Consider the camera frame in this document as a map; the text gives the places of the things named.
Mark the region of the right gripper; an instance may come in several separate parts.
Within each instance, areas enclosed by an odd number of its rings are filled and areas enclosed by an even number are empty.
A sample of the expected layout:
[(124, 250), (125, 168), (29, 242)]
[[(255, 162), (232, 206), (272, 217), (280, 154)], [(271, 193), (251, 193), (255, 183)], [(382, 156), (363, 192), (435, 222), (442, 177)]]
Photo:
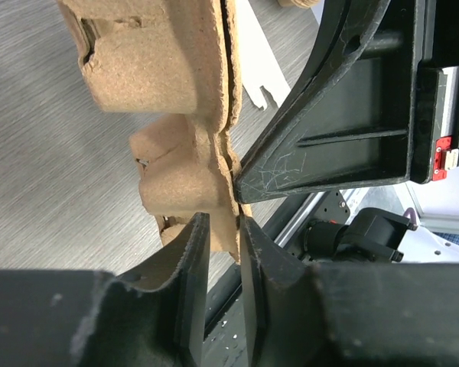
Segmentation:
[[(409, 177), (415, 3), (327, 1), (311, 55), (243, 160), (241, 203)], [(426, 1), (411, 181), (459, 167), (459, 1)]]

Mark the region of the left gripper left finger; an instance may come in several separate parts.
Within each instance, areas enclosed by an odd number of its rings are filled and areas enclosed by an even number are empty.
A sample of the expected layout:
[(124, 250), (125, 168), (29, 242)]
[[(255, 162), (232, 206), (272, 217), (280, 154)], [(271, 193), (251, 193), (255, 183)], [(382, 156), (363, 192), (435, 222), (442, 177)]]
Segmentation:
[(0, 270), (0, 366), (198, 366), (210, 217), (121, 275)]

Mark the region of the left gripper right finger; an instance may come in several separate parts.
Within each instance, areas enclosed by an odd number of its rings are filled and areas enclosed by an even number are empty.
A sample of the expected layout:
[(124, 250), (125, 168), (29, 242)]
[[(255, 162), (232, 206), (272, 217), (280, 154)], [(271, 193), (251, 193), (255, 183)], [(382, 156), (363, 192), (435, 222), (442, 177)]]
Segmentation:
[(306, 265), (240, 235), (251, 366), (459, 366), (459, 264)]

